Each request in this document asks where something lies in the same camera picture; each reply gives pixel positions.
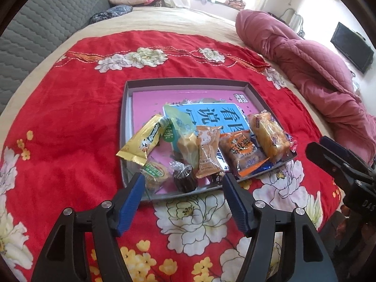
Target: red bedspread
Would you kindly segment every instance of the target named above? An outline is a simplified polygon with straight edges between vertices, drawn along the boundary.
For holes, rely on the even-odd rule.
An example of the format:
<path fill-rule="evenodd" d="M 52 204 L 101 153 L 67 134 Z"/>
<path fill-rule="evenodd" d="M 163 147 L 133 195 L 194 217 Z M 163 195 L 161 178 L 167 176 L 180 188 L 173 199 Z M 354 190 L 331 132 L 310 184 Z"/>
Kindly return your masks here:
<path fill-rule="evenodd" d="M 320 132 L 282 81 L 257 70 L 254 52 L 197 35 L 131 31 L 88 38 L 56 62 L 16 117 L 0 174 L 0 253 L 23 281 L 60 212 L 95 207 L 121 187 L 120 107 L 127 80 L 208 77 L 245 80 L 298 140 L 298 157 L 261 180 L 243 183 L 275 208 L 306 209 L 317 228 L 337 208 L 338 187 L 309 162 Z M 238 232 L 220 191 L 141 206 L 119 239 L 134 281 L 235 281 L 249 240 Z M 276 236 L 270 271 L 276 269 Z M 93 280 L 100 281 L 88 239 Z"/>

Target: metal screw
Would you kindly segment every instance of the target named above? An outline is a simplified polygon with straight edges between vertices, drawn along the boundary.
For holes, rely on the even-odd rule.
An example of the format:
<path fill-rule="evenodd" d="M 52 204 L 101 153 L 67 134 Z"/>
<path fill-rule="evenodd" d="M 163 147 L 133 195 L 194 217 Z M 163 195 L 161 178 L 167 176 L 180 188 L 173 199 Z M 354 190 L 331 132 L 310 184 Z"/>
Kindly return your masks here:
<path fill-rule="evenodd" d="M 72 208 L 66 208 L 66 209 L 64 209 L 63 214 L 64 215 L 71 215 L 72 212 L 73 212 Z"/>
<path fill-rule="evenodd" d="M 109 201 L 109 200 L 105 200 L 104 202 L 102 202 L 102 208 L 107 209 L 107 208 L 109 208 L 111 206 L 112 206 L 112 202 Z"/>
<path fill-rule="evenodd" d="M 265 207 L 265 202 L 263 202 L 262 200 L 258 200 L 255 202 L 255 206 L 257 208 L 264 208 Z"/>
<path fill-rule="evenodd" d="M 296 208 L 296 209 L 295 209 L 295 212 L 296 212 L 297 214 L 299 214 L 299 215 L 304 215 L 304 213 L 305 213 L 304 209 L 302 209 L 302 208 Z"/>

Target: beige bed sheet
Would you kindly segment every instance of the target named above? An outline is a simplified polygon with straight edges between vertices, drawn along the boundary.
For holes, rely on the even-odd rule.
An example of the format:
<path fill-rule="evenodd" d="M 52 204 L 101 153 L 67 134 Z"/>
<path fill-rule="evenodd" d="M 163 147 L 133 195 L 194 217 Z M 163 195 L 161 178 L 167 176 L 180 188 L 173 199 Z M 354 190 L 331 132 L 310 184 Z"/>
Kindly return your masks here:
<path fill-rule="evenodd" d="M 50 56 L 27 76 L 14 93 L 0 116 L 0 149 L 3 149 L 4 140 L 19 110 L 60 56 L 81 39 L 131 30 L 157 30 L 187 35 L 203 35 L 217 41 L 229 42 L 242 47 L 245 46 L 236 34 L 235 23 L 233 21 L 198 10 L 138 7 L 134 8 L 132 13 L 89 25 L 76 32 L 52 52 Z M 307 108 L 322 135 L 331 137 L 332 133 L 322 115 L 307 103 L 292 83 L 287 80 L 286 83 L 287 87 L 294 92 Z"/>

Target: pink blanket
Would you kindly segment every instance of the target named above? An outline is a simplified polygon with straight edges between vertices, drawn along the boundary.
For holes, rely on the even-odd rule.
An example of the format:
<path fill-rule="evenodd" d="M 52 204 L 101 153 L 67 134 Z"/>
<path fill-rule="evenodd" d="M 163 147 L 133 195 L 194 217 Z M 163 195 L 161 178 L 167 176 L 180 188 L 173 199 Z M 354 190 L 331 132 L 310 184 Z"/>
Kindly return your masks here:
<path fill-rule="evenodd" d="M 240 39 L 277 63 L 300 93 L 332 126 L 335 140 L 366 162 L 376 153 L 376 118 L 354 94 L 344 61 L 325 46 L 300 38 L 292 29 L 259 11 L 242 10 L 236 18 Z"/>

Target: white flower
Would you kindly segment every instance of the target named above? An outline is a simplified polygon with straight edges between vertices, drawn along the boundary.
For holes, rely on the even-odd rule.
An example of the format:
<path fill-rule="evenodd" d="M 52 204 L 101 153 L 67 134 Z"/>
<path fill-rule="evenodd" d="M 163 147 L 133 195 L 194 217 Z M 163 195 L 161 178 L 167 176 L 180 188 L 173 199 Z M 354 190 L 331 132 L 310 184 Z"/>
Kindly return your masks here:
<path fill-rule="evenodd" d="M 279 74 L 278 71 L 276 71 L 273 68 L 268 68 L 265 70 L 264 75 L 266 76 L 266 79 L 270 82 L 273 82 L 274 87 L 278 90 L 282 88 L 286 88 L 287 85 L 285 83 L 285 79 Z"/>
<path fill-rule="evenodd" d="M 125 55 L 115 54 L 111 57 L 107 57 L 98 61 L 98 65 L 94 68 L 101 73 L 106 73 L 108 70 L 121 70 L 123 67 L 131 67 L 126 62 Z"/>
<path fill-rule="evenodd" d="M 204 57 L 209 61 L 224 62 L 224 56 L 219 54 L 219 52 L 216 50 L 205 48 L 205 49 L 200 49 L 199 52 L 203 54 Z"/>
<path fill-rule="evenodd" d="M 139 69 L 144 66 L 156 67 L 162 65 L 167 59 L 167 55 L 162 50 L 148 48 L 138 48 L 137 52 L 130 52 L 125 55 L 125 62 Z"/>
<path fill-rule="evenodd" d="M 231 218 L 221 192 L 155 203 L 154 210 L 161 233 L 169 234 L 168 249 L 188 256 L 203 254 L 210 242 L 219 243 Z"/>
<path fill-rule="evenodd" d="M 308 193 L 304 186 L 300 186 L 303 178 L 302 163 L 291 160 L 276 171 L 264 174 L 260 178 L 264 185 L 253 191 L 253 197 L 277 210 L 292 212 L 297 206 L 305 208 Z"/>
<path fill-rule="evenodd" d="M 13 273 L 23 281 L 26 281 L 19 265 L 25 269 L 30 269 L 33 265 L 33 255 L 24 244 L 29 239 L 24 233 L 27 231 L 23 223 L 19 222 L 13 226 L 13 217 L 7 213 L 5 208 L 5 195 L 0 195 L 0 255 Z"/>
<path fill-rule="evenodd" d="M 323 208 L 321 207 L 321 193 L 317 192 L 317 198 L 313 195 L 308 195 L 307 207 L 305 208 L 309 218 L 312 220 L 315 228 L 320 228 L 323 222 Z"/>
<path fill-rule="evenodd" d="M 251 238 L 243 237 L 239 240 L 236 249 L 227 249 L 219 258 L 222 266 L 220 278 L 212 282 L 235 282 L 246 257 Z M 279 258 L 281 256 L 282 233 L 276 233 L 274 238 L 273 254 L 271 256 L 268 278 L 278 270 Z"/>
<path fill-rule="evenodd" d="M 5 148 L 4 162 L 0 169 L 0 195 L 14 188 L 17 176 L 16 162 L 19 156 L 19 154 L 14 154 L 13 149 Z"/>

